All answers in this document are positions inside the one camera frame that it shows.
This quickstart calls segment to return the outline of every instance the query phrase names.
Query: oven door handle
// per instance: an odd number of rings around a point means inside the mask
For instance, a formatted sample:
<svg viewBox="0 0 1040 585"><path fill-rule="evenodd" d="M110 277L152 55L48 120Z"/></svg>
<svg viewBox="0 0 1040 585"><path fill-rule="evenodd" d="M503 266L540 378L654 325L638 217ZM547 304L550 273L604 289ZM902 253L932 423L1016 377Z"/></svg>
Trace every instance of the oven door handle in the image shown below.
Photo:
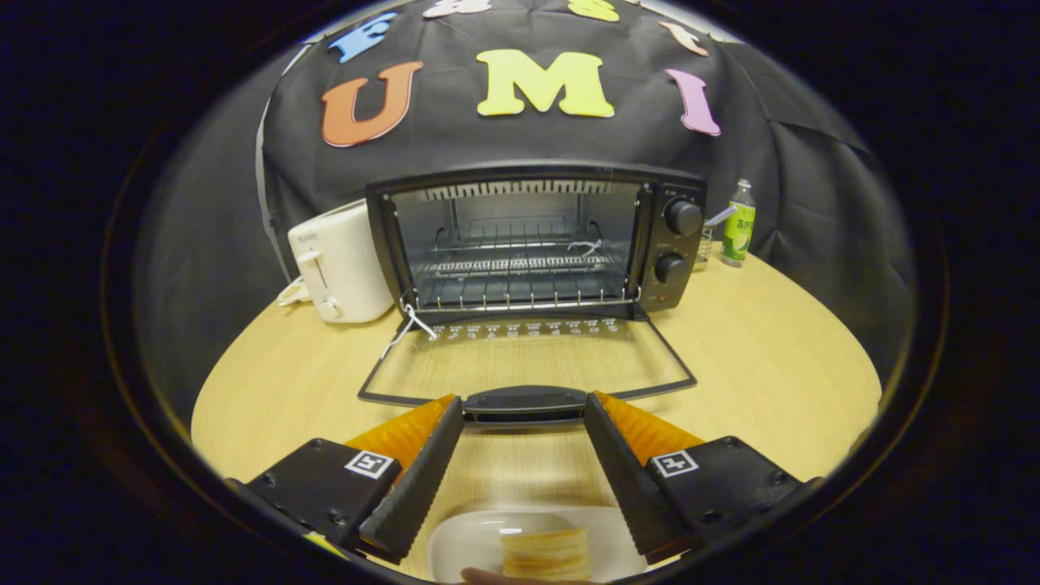
<svg viewBox="0 0 1040 585"><path fill-rule="evenodd" d="M463 402L467 426L538 427L580 422L588 392L564 386L526 384L470 395Z"/></svg>

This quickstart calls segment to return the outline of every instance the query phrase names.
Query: blue letter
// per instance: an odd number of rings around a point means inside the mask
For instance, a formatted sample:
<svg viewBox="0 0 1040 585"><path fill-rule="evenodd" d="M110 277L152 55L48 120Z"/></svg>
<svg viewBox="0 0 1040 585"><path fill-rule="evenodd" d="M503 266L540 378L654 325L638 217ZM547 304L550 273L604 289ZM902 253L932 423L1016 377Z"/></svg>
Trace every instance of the blue letter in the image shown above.
<svg viewBox="0 0 1040 585"><path fill-rule="evenodd" d="M383 33L390 28L386 21L397 16L397 12L387 12L373 21L367 22L357 29L344 34L339 41L329 45L329 48L337 48L343 51L343 56L339 62L346 62L360 55L368 49L383 41Z"/></svg>

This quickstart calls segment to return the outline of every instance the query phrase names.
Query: black cloth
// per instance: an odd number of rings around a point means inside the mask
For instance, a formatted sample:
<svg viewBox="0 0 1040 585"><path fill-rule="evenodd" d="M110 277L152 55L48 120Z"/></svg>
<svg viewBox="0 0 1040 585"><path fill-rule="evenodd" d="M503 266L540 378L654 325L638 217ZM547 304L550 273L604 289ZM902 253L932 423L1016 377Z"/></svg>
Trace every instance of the black cloth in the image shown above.
<svg viewBox="0 0 1040 585"><path fill-rule="evenodd" d="M141 353L191 419L228 346L285 286L257 203L255 136L292 47L228 93L170 160L141 222L132 299Z"/></svg>
<svg viewBox="0 0 1040 585"><path fill-rule="evenodd" d="M190 416L210 368L285 284L255 190L254 137L268 96L266 201L292 276L288 229L361 197L372 181L513 159L645 163L705 177L710 214L746 178L758 206L751 251L833 311L884 382L912 307L910 252L867 146L822 97L754 48L691 29L710 54L701 57L658 24L668 19L614 4L617 23L576 16L564 0L498 0L484 12L435 20L422 18L428 3L398 6L384 41L347 62L329 45L368 19L313 46L279 78L296 49L288 51L217 104L157 186L135 271L146 360L177 412ZM493 49L522 50L543 68L564 51L600 57L615 116L566 115L562 95L543 113L519 92L522 113L479 116L488 67L475 56ZM324 143L327 91L367 78L355 111L367 120L383 107L376 75L410 60L423 67L398 126L349 148ZM706 82L721 135L682 126L670 68Z"/></svg>

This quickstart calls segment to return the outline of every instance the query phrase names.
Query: white toaster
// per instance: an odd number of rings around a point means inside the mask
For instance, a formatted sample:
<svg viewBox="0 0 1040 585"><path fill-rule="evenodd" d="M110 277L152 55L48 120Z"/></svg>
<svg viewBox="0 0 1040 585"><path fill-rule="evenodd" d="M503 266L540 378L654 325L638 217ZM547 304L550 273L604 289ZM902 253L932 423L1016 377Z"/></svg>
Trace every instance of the white toaster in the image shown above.
<svg viewBox="0 0 1040 585"><path fill-rule="evenodd" d="M308 220L288 235L300 275L324 321L365 323L393 304L364 199Z"/></svg>

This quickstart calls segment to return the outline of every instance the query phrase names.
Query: foam letter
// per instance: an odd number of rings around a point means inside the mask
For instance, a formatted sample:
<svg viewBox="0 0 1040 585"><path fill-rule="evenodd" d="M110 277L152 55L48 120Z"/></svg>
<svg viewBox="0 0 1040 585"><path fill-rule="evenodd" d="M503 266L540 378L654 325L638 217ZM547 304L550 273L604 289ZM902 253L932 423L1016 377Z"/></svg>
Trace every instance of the foam letter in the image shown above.
<svg viewBox="0 0 1040 585"><path fill-rule="evenodd" d="M539 111L548 111L561 88L566 95L560 109L572 116L610 118L614 106L603 97L599 66L603 61L586 53L560 53L549 69L542 69L516 49L484 51L476 60L488 63L488 99L476 105L482 116L520 113L524 103L517 99L516 85Z"/></svg>
<svg viewBox="0 0 1040 585"><path fill-rule="evenodd" d="M380 15L379 18L347 32L339 41L329 45L329 48L342 51L343 56L339 57L339 62L346 62L382 43L383 33L390 28L390 19L396 16L397 12Z"/></svg>
<svg viewBox="0 0 1040 585"><path fill-rule="evenodd" d="M682 45L691 52L697 53L702 57L708 56L708 52L704 50L704 47L701 47L700 45L697 44L697 42L700 40L694 36L694 34L687 31L685 28L682 28L677 24L665 21L657 21L657 24L671 30L672 36L674 36L675 40L679 42L679 45Z"/></svg>
<svg viewBox="0 0 1040 585"><path fill-rule="evenodd" d="M679 94L682 96L682 105L686 108L680 120L682 125L691 130L704 132L712 136L722 133L719 125L711 120L711 110L708 109L708 100L704 97L704 87L707 85L696 75L676 71L674 69L665 70L675 78L679 85Z"/></svg>
<svg viewBox="0 0 1040 585"><path fill-rule="evenodd" d="M614 5L606 0L570 0L567 7L579 17L589 17L606 22L618 22L621 17L614 11Z"/></svg>
<svg viewBox="0 0 1040 585"><path fill-rule="evenodd" d="M491 3L488 0L440 0L432 8L422 12L422 16L427 19L437 19L454 14L471 15L483 12L490 7Z"/></svg>
<svg viewBox="0 0 1040 585"><path fill-rule="evenodd" d="M368 83L368 79L361 77L329 90L321 96L321 101L326 104L321 135L326 142L331 146L344 148L378 138L392 130L408 112L408 103L412 97L412 74L420 69L421 61L411 61L383 70L379 75L380 79L387 82L383 110L364 122L354 119L354 106L358 100L358 91Z"/></svg>

